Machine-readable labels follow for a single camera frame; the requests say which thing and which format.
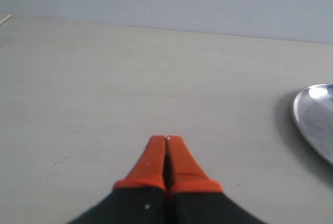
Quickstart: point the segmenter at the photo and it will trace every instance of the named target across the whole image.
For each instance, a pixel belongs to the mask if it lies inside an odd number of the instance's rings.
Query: white table
[[[177,134],[259,218],[332,223],[333,167],[290,117],[332,65],[333,45],[14,16],[0,27],[0,222],[65,223],[151,135]]]

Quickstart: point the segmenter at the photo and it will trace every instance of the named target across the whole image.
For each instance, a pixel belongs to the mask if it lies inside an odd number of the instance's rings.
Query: white wall
[[[333,0],[0,0],[0,11],[333,43]]]

